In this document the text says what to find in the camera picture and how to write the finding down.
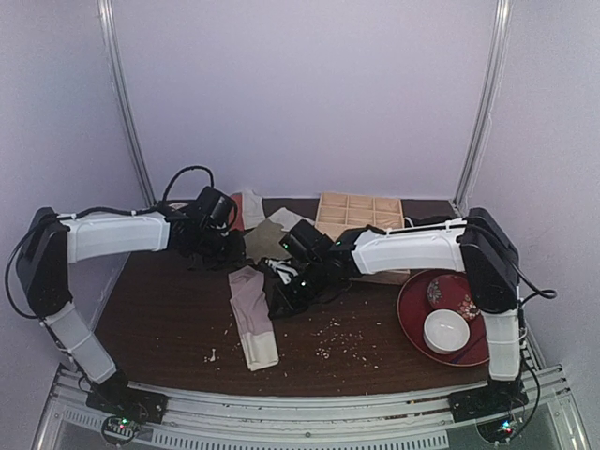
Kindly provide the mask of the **mauve and cream underwear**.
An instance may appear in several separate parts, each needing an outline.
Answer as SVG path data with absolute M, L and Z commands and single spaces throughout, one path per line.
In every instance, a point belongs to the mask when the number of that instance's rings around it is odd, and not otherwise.
M 279 362 L 273 324 L 263 290 L 264 274 L 245 266 L 228 275 L 230 305 L 240 343 L 250 371 L 275 366 Z

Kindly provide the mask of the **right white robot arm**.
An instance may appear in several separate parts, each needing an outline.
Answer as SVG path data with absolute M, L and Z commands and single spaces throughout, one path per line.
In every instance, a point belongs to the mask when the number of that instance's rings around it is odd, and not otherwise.
M 455 421 L 501 413 L 526 405 L 521 373 L 524 329 L 518 284 L 518 251 L 484 208 L 465 218 L 409 229 L 367 225 L 331 239 L 300 220 L 280 240 L 293 265 L 280 280 L 268 307 L 272 319 L 291 317 L 316 304 L 329 287 L 353 278 L 395 270 L 441 271 L 463 275 L 483 320 L 488 359 L 485 386 L 450 397 Z

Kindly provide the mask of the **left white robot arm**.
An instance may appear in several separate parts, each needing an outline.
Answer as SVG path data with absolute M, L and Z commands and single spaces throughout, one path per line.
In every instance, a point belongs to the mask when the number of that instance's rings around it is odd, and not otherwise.
M 82 372 L 92 397 L 123 412 L 142 402 L 143 393 L 130 387 L 124 370 L 77 309 L 70 288 L 73 268 L 164 250 L 202 262 L 229 262 L 240 253 L 239 234 L 233 228 L 238 214 L 237 202 L 210 186 L 190 202 L 163 198 L 144 209 L 95 206 L 60 214 L 43 207 L 36 212 L 10 265 L 30 319 L 48 331 Z

